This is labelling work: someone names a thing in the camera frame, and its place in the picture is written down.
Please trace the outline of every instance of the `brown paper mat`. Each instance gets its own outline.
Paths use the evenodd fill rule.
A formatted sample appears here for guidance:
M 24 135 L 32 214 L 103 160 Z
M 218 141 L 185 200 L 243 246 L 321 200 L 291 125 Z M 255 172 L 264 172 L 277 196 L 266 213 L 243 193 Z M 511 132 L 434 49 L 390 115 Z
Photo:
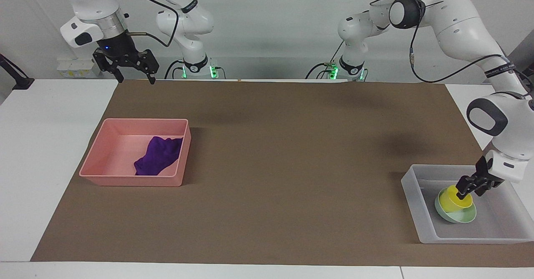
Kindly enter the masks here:
M 443 85 L 126 81 L 105 118 L 189 119 L 184 185 L 77 171 L 33 261 L 534 267 L 533 243 L 419 243 L 404 173 L 481 155 Z

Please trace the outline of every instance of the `clear plastic bin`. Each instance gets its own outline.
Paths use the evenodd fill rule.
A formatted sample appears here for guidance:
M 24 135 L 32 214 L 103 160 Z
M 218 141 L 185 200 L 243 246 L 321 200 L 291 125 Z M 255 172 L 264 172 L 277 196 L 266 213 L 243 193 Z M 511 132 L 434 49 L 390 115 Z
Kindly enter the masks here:
M 133 164 L 154 136 L 183 138 L 179 158 L 157 176 L 136 176 Z M 100 186 L 180 186 L 190 143 L 187 119 L 105 119 L 80 176 Z
M 474 166 L 412 165 L 402 186 L 417 234 L 425 244 L 515 244 L 534 241 L 534 222 L 510 182 L 473 195 L 477 217 L 469 224 L 442 219 L 434 200 L 443 188 L 455 185 Z

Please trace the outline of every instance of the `yellow bowl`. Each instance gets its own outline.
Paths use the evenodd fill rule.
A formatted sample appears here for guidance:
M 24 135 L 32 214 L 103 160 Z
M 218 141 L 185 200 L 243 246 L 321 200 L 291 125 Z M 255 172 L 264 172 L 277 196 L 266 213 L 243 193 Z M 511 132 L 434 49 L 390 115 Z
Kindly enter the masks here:
M 439 203 L 445 212 L 455 212 L 466 209 L 473 205 L 473 197 L 468 194 L 463 200 L 460 200 L 456 193 L 458 189 L 451 185 L 439 195 Z

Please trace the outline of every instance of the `green led light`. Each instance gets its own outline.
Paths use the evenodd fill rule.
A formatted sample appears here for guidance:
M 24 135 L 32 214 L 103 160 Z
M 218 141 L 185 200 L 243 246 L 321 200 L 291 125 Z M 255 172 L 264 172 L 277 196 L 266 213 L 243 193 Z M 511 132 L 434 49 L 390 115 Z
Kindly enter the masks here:
M 362 70 L 362 73 L 360 74 L 360 78 L 358 79 L 358 81 L 360 81 L 360 82 L 364 82 L 364 81 L 365 81 L 365 78 L 366 78 L 367 75 L 368 75 L 368 73 L 369 73 L 369 70 L 366 69 L 366 68 L 364 68 L 364 69 Z
M 217 78 L 217 70 L 213 66 L 210 66 L 209 69 L 212 72 L 212 79 Z
M 332 66 L 334 67 L 334 70 L 330 70 L 330 80 L 335 80 L 338 77 L 339 70 L 335 64 L 332 64 Z

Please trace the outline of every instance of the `purple cloth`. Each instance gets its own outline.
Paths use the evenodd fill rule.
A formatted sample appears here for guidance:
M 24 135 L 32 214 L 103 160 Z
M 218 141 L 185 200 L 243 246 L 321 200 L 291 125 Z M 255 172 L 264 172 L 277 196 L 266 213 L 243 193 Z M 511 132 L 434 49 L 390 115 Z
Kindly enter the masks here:
M 145 156 L 139 158 L 133 164 L 136 176 L 156 176 L 164 168 L 177 161 L 180 155 L 181 138 L 166 139 L 155 136 L 150 140 L 146 148 Z

